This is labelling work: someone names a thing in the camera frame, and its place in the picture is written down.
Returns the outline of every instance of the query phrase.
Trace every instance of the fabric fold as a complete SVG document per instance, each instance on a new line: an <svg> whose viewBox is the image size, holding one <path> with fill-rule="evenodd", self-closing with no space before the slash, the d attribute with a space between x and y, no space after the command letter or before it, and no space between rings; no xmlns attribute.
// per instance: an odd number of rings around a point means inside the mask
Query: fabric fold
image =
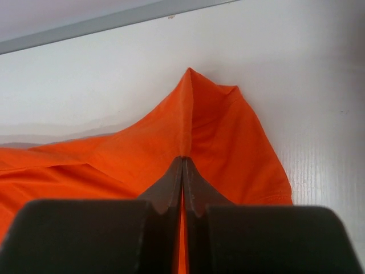
<svg viewBox="0 0 365 274"><path fill-rule="evenodd" d="M0 148L0 241L32 199L135 198L176 156L190 156L236 204L291 204L287 176L240 89L189 68L154 110L120 132L28 150Z"/></svg>

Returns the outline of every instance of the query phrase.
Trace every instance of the orange fabric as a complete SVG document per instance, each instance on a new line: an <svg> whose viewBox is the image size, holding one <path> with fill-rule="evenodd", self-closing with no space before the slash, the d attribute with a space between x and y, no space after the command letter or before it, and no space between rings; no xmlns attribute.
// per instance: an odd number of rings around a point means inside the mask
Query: orange fabric
<svg viewBox="0 0 365 274"><path fill-rule="evenodd" d="M14 215L37 198L134 198L176 156L237 204L291 204L291 188L237 86L188 69L153 111L112 135L17 150L0 148L0 240ZM184 230L180 271L185 272Z"/></svg>

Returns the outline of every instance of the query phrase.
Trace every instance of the white table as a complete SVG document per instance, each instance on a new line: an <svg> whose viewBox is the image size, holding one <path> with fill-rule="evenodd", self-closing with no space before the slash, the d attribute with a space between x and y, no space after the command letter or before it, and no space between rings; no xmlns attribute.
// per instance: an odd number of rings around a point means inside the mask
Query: white table
<svg viewBox="0 0 365 274"><path fill-rule="evenodd" d="M294 202L332 208L365 263L363 8L244 0L0 55L0 143L119 131L193 67L242 88Z"/></svg>

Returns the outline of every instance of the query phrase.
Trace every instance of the white wall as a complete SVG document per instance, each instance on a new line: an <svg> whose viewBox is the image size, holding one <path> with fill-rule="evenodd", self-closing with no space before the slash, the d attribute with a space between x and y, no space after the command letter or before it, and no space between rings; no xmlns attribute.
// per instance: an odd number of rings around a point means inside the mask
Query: white wall
<svg viewBox="0 0 365 274"><path fill-rule="evenodd" d="M0 42L159 0L1 0Z"/></svg>
<svg viewBox="0 0 365 274"><path fill-rule="evenodd" d="M193 67L242 88L294 201L332 208L365 261L363 11L356 0L244 0L0 55L0 143L121 130Z"/></svg>

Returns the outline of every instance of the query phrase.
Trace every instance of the gray edge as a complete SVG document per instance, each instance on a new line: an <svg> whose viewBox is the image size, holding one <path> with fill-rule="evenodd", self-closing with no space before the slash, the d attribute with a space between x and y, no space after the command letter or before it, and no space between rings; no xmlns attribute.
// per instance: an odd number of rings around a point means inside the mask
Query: gray edge
<svg viewBox="0 0 365 274"><path fill-rule="evenodd" d="M119 13L0 42L0 55L234 1L238 0L163 0Z"/></svg>

